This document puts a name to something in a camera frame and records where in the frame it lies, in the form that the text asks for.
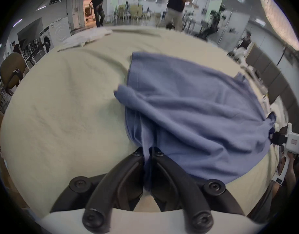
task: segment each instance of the man in black shirt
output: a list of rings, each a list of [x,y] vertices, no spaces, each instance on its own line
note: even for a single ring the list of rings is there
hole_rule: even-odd
[[[243,47],[245,49],[247,49],[247,47],[249,46],[249,44],[251,44],[251,33],[249,31],[246,32],[246,36],[243,37],[241,40],[242,42],[236,47],[237,49],[240,47]]]
[[[15,41],[13,41],[12,46],[14,47],[14,50],[13,50],[14,53],[16,52],[16,53],[21,54],[21,51],[19,49],[19,44],[16,44]]]
[[[182,11],[186,2],[192,3],[192,0],[169,0],[167,4],[167,13],[165,18],[160,22],[158,27],[165,27],[168,23],[173,21],[176,31],[182,31]]]
[[[103,20],[105,18],[105,14],[104,14],[103,7],[102,7],[103,1],[104,0],[92,0],[89,3],[89,7],[94,10],[96,27],[100,27],[101,25],[103,26]]]

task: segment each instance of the white washing machine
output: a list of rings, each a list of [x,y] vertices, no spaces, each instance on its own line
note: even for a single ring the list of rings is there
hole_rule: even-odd
[[[71,31],[68,23],[68,17],[60,18],[55,22],[52,22],[40,32],[42,43],[47,42],[50,50],[60,45],[70,36]]]

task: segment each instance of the lamp shade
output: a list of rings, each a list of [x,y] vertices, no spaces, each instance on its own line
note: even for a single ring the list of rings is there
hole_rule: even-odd
[[[299,50],[299,41],[296,34],[280,7],[274,0],[260,1],[274,31],[294,49]]]

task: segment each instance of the black t-shirt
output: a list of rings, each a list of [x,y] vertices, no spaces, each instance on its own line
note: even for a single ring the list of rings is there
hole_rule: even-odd
[[[179,12],[184,10],[185,2],[182,0],[169,0],[167,7]]]
[[[244,47],[245,49],[247,49],[247,47],[249,46],[249,44],[251,44],[251,40],[248,39],[248,40],[245,40],[244,38],[242,39],[242,43],[238,46],[238,48],[240,47]]]
[[[21,54],[20,50],[19,50],[19,44],[16,44],[14,47],[14,51],[13,52],[17,52],[19,54]]]
[[[93,8],[95,9],[95,7],[97,7],[103,1],[104,0],[92,0],[91,2],[92,2],[92,5],[93,5]],[[97,10],[101,11],[101,10],[103,10],[103,7],[100,6]]]

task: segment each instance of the table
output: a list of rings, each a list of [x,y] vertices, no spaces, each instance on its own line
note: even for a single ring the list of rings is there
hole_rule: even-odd
[[[182,58],[230,76],[243,72],[222,49],[185,33],[109,28],[111,35],[84,47],[46,54],[22,80],[5,113],[3,157],[19,193],[40,218],[72,178],[107,173],[136,149],[125,132],[124,107],[113,95],[126,82],[133,51]],[[277,163],[271,147],[257,166],[227,184],[245,214],[262,197]]]

